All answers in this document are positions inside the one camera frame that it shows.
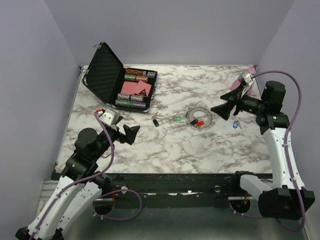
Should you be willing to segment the metal disc keyring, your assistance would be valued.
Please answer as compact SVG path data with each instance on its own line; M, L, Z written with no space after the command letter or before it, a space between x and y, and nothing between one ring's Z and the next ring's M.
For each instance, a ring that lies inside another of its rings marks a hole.
M209 108L204 104L190 104L186 106L186 123L194 130L202 131L208 130L213 127L215 124L215 117L213 113L209 110ZM204 121L205 124L203 126L191 125L191 121L197 119L199 121Z

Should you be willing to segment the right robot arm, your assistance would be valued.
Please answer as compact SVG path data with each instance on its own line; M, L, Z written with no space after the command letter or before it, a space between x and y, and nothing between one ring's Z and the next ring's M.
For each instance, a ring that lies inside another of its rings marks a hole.
M222 95L224 104L212 107L211 112L228 120L231 111L255 115L269 153L272 167L272 185L262 182L249 171L236 171L232 176L230 191L241 196L245 192L258 201L259 213L265 218L300 220L315 202L314 192L307 190L299 176L293 150L290 146L290 121L281 112L286 94L285 85L277 81L265 84L260 99L243 94L244 86Z

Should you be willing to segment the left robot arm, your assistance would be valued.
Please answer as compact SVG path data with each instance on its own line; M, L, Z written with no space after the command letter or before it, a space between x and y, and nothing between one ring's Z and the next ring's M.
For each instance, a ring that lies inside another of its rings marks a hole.
M132 145L140 126L117 124L122 116L99 110L94 114L103 131L84 128L78 133L75 150L65 163L51 197L39 215L26 227L19 228L15 237L19 240L62 240L84 210L98 197L116 193L105 170L98 171L98 159L108 150L115 157L114 142Z

